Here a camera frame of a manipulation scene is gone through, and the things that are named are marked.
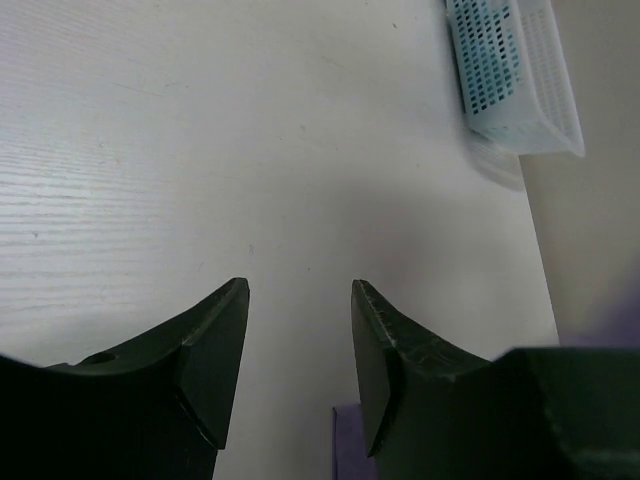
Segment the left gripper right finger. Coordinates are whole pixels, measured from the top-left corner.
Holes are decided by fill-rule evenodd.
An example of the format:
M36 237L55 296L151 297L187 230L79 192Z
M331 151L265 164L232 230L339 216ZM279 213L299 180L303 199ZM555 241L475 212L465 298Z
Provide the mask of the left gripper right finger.
M368 455L382 479L635 479L639 353L527 347L486 360L351 294Z

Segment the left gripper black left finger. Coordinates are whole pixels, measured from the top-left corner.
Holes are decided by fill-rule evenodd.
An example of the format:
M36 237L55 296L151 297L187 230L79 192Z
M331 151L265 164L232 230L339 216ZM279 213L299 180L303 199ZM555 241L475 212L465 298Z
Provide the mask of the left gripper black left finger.
M209 479L229 432L250 290L234 278L187 311L78 364L1 360L5 479Z

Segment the lilac t shirt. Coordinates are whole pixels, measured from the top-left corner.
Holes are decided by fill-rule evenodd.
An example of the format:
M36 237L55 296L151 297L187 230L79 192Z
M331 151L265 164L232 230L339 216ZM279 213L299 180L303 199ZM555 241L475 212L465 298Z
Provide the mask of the lilac t shirt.
M333 408L333 478L375 480L373 458L367 456L360 404Z

